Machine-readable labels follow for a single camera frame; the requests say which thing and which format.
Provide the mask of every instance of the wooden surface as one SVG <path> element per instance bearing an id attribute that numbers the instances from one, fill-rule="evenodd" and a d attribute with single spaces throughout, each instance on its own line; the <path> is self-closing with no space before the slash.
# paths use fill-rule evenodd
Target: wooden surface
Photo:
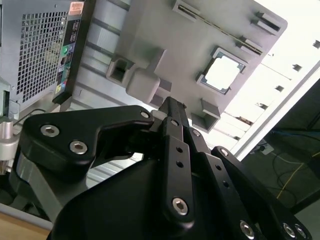
<path id="1" fill-rule="evenodd" d="M 0 213 L 1 240 L 46 240 L 49 231 Z"/>

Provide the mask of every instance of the yellow cable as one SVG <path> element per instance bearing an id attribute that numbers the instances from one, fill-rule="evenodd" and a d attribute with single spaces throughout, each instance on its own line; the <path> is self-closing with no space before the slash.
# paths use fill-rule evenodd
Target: yellow cable
<path id="1" fill-rule="evenodd" d="M 320 152 L 317 152 L 316 154 L 313 154 L 312 157 L 314 158 L 315 156 L 319 155 Z"/>
<path id="2" fill-rule="evenodd" d="M 299 169 L 305 165 L 304 163 L 301 163 L 301 165 L 291 174 L 291 176 L 289 177 L 288 181 L 286 181 L 286 183 L 284 184 L 283 188 L 281 189 L 281 191 L 279 192 L 278 196 L 276 197 L 276 199 L 279 199 L 282 192 L 284 191 L 284 189 L 286 188 L 286 186 L 288 185 L 288 183 L 291 181 L 291 179 L 294 177 L 294 175 L 296 174 L 296 172 L 299 171 Z"/>

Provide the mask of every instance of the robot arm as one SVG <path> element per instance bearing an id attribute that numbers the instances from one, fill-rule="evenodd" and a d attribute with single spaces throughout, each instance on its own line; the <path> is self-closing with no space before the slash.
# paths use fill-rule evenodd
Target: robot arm
<path id="1" fill-rule="evenodd" d="M 208 149 L 182 103 L 159 110 L 163 120 L 121 106 L 25 121 L 11 174 L 54 223 L 49 240 L 312 239 L 227 149 Z M 135 152 L 142 161 L 87 189 L 92 166 Z"/>

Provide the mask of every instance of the warning label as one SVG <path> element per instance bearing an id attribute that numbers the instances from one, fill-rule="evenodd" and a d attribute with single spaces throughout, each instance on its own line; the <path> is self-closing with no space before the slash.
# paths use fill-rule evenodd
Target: warning label
<path id="1" fill-rule="evenodd" d="M 82 10 L 84 9 L 84 2 L 81 1 L 73 1 L 70 4 L 69 15 L 81 15 Z"/>

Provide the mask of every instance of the metal mesh grille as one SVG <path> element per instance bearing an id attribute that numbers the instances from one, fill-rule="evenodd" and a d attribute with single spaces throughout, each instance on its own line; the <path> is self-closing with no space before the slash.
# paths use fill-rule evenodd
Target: metal mesh grille
<path id="1" fill-rule="evenodd" d="M 25 102 L 55 83 L 67 12 L 22 16 L 17 94 Z"/>

